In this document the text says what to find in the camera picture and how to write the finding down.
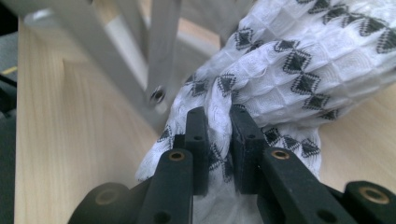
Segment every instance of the black diamond pattern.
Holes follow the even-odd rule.
[[[253,36],[253,30],[250,28],[244,28],[235,33],[236,49],[249,48],[251,45],[251,37]]]
[[[296,0],[296,1],[297,1],[298,4],[307,4],[307,3],[310,3],[310,2],[312,2],[314,0]]]
[[[332,110],[320,117],[323,119],[336,120],[338,118],[338,109]]]
[[[360,34],[361,36],[368,36],[380,31],[381,29],[384,29],[385,27],[386,25],[383,22],[373,18],[367,18],[361,24]]]
[[[276,128],[272,128],[268,130],[267,132],[263,131],[265,141],[268,143],[270,147],[274,147],[277,142],[282,138],[282,135],[280,135],[279,131]]]
[[[309,139],[303,140],[303,142],[301,142],[301,144],[303,146],[303,154],[302,155],[304,158],[318,155],[320,152],[320,149],[318,148],[318,146]]]
[[[349,13],[349,15],[346,16],[346,17],[343,19],[342,27],[346,27],[346,26],[348,26],[350,23],[352,23],[353,21],[360,20],[360,19],[362,19],[362,18],[364,18],[364,16],[361,15],[361,14],[359,14],[359,13]]]
[[[231,93],[231,89],[236,82],[236,77],[233,74],[222,75],[218,79],[218,87],[222,92],[223,97]]]
[[[378,53],[389,53],[396,50],[396,31],[387,28],[379,37],[379,43],[376,47]]]
[[[295,49],[300,44],[299,41],[288,41],[288,40],[281,40],[274,45],[274,51],[276,52],[283,52],[289,49]]]
[[[244,105],[240,105],[240,104],[238,104],[238,105],[234,105],[234,106],[236,106],[236,107],[239,107],[239,108],[241,108],[241,109],[244,109],[244,110],[246,110],[247,108],[244,106]]]
[[[329,101],[329,96],[323,94],[315,94],[305,100],[303,108],[322,110]]]
[[[187,79],[185,85],[189,85],[189,84],[193,83],[194,80],[195,80],[195,73],[192,74],[192,75]]]
[[[289,74],[301,73],[308,66],[312,56],[301,51],[294,50],[285,62],[283,71]]]
[[[256,42],[254,42],[253,45],[250,47],[250,49],[247,51],[247,53],[259,48],[263,44],[264,44],[264,41],[262,41],[262,40],[258,40]]]
[[[157,143],[163,142],[164,140],[168,139],[172,135],[172,130],[169,125],[166,125],[165,131],[161,134],[160,139],[157,140]]]
[[[227,155],[227,157],[223,159],[218,147],[213,144],[209,150],[209,171],[214,171],[220,166],[223,172],[224,182],[230,182],[233,176],[233,167],[231,166],[230,155]]]
[[[342,15],[347,15],[347,6],[346,5],[337,5],[334,6],[326,15],[323,16],[323,24],[327,24],[334,18],[340,17]]]
[[[309,14],[316,14],[329,9],[330,0],[318,0],[315,5],[308,10]]]
[[[325,2],[328,1],[330,0],[319,0],[316,2],[315,6],[321,5],[322,7],[325,7]],[[334,6],[323,17],[323,23],[327,24],[327,22],[329,22],[331,19],[342,15],[346,15],[343,19],[342,27],[348,26],[353,21],[362,20],[361,27],[359,29],[359,34],[361,36],[369,36],[375,32],[385,30],[384,33],[379,37],[378,44],[376,45],[377,53],[389,53],[396,50],[396,32],[394,29],[389,27],[386,21],[370,18],[360,13],[349,13],[347,10],[347,6]]]
[[[300,142],[293,139],[291,136],[289,135],[285,135],[283,136],[283,147],[285,149],[288,149],[292,152],[294,152],[300,145]]]
[[[319,82],[320,78],[318,76],[309,73],[302,73],[295,79],[291,86],[291,90],[293,92],[300,93],[301,95],[312,94],[317,89]]]
[[[231,97],[233,98],[233,99],[235,99],[236,97],[238,97],[239,96],[239,91],[231,91]]]
[[[207,92],[207,80],[196,81],[192,86],[192,96],[196,97]]]

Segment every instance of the screw hole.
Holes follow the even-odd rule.
[[[287,152],[281,150],[275,150],[271,153],[271,155],[279,160],[287,160],[290,157]]]
[[[95,201],[99,205],[107,205],[114,203],[119,196],[119,192],[115,189],[104,189],[96,195]]]
[[[169,154],[169,160],[171,161],[182,161],[184,160],[184,154],[182,152],[172,152]]]
[[[165,212],[159,212],[154,215],[154,222],[158,224],[168,223],[171,220],[171,216]]]
[[[150,102],[152,104],[159,104],[160,102],[163,101],[163,98],[165,97],[165,90],[163,89],[162,86],[157,87],[157,89],[154,90],[154,92],[150,96]]]
[[[326,210],[319,210],[317,212],[318,217],[327,223],[335,223],[337,222],[337,218],[331,213]]]
[[[372,203],[387,204],[390,202],[389,197],[385,193],[372,187],[361,187],[359,188],[359,193]]]

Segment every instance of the white fabric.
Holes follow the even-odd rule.
[[[185,132],[187,112],[204,106],[216,162],[208,195],[194,197],[193,222],[262,223],[255,197],[235,192],[227,174],[231,105],[245,107],[271,146],[293,151],[318,176],[318,126],[396,80],[394,11],[392,1],[257,1],[181,88],[136,178],[154,174],[173,136]]]

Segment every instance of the light wood panel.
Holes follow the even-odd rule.
[[[396,192],[396,85],[320,129],[321,180],[336,189],[368,180]]]
[[[66,223],[107,181],[128,187],[156,134],[87,64],[64,62],[20,27],[15,223]],[[321,180],[366,179],[396,191],[393,86],[323,126]]]
[[[157,136],[94,68],[19,41],[15,223],[66,223],[95,186],[134,186]]]

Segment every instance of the patterned fabric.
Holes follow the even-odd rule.
[[[181,88],[165,131],[136,178],[154,174],[187,112],[208,118],[209,192],[194,223],[262,223],[255,197],[233,186],[232,105],[245,108],[268,145],[286,148],[318,176],[319,125],[396,80],[396,3],[391,0],[259,0],[226,46]]]

